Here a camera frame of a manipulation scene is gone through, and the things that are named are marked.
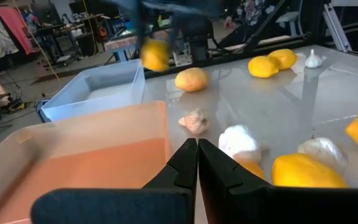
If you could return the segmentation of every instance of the floor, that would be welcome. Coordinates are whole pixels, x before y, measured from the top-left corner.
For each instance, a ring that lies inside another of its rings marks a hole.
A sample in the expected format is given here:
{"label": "floor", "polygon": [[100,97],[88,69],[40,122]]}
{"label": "floor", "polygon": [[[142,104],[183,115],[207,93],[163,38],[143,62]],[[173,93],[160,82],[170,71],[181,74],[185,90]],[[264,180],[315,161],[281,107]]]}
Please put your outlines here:
{"label": "floor", "polygon": [[[214,35],[217,41],[224,38],[231,31],[232,30],[225,30],[223,28],[223,21],[214,22]],[[79,62],[73,62],[67,67],[56,68],[55,72],[60,73],[103,64],[110,58],[110,56],[111,54],[109,52],[101,52],[96,54],[94,57],[84,58]],[[38,102],[43,99],[43,93],[47,95],[46,98],[51,98],[59,89],[65,86],[72,79],[72,77],[64,78],[59,80],[59,82],[54,80],[48,83],[32,86],[31,83],[35,80],[50,74],[50,71],[46,71],[42,65],[37,64],[39,60],[30,62],[20,67],[12,68],[6,71],[5,74],[0,75],[1,84],[7,91],[13,94],[13,97],[20,95],[24,101]],[[41,121],[35,113],[35,108],[27,108],[14,114],[5,115],[3,119],[0,120],[0,125],[11,124],[12,127],[0,129],[0,142],[12,132],[20,128],[40,123]]]}

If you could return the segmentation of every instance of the orange plastic bin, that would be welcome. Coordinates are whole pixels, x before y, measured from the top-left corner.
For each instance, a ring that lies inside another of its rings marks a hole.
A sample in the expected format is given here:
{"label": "orange plastic bin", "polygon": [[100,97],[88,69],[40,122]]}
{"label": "orange plastic bin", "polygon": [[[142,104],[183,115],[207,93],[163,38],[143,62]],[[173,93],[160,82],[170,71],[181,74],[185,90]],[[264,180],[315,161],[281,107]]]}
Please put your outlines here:
{"label": "orange plastic bin", "polygon": [[59,188],[141,188],[171,157],[165,104],[30,126],[0,143],[0,223],[30,223],[36,198]]}

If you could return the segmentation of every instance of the garlic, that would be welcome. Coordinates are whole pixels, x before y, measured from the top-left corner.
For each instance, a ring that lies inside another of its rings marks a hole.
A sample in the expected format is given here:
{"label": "garlic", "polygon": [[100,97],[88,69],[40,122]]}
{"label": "garlic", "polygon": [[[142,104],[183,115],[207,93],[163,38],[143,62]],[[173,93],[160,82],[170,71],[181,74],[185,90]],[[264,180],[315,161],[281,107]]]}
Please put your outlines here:
{"label": "garlic", "polygon": [[262,154],[260,143],[243,124],[228,127],[219,137],[219,148],[232,159],[237,158],[259,163]]}
{"label": "garlic", "polygon": [[306,59],[305,66],[308,68],[317,68],[322,64],[319,56],[314,54],[314,49],[310,50],[310,56]]}
{"label": "garlic", "polygon": [[346,155],[328,138],[309,139],[299,145],[298,152],[314,157],[339,173],[342,173],[347,165]]}

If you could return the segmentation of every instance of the gray tabletop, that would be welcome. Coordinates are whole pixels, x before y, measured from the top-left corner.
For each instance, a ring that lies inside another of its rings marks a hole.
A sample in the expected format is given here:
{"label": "gray tabletop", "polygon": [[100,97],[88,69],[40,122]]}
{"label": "gray tabletop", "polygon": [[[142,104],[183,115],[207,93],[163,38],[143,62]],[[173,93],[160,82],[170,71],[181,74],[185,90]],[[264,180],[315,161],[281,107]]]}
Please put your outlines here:
{"label": "gray tabletop", "polygon": [[[305,68],[314,49],[322,56],[320,68]],[[144,101],[167,105],[172,149],[187,138],[205,138],[218,145],[219,135],[230,125],[246,124],[268,147],[260,163],[270,182],[273,160],[296,152],[298,145],[315,137],[327,137],[348,156],[344,176],[358,187],[358,146],[344,132],[358,115],[358,57],[320,46],[296,49],[297,63],[269,79],[252,77],[249,59],[207,67],[209,86],[194,93],[175,87],[175,75],[146,81]],[[194,136],[178,124],[187,112],[207,110],[209,129]]]}

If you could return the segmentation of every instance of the white plastic bin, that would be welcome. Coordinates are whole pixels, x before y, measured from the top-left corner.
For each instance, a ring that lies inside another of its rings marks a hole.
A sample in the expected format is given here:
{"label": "white plastic bin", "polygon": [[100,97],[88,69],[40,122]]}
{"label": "white plastic bin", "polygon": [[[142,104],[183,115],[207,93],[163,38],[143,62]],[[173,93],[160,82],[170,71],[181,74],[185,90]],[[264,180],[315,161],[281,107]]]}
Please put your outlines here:
{"label": "white plastic bin", "polygon": [[62,88],[42,111],[59,121],[142,102],[145,85],[140,60],[82,71]]}

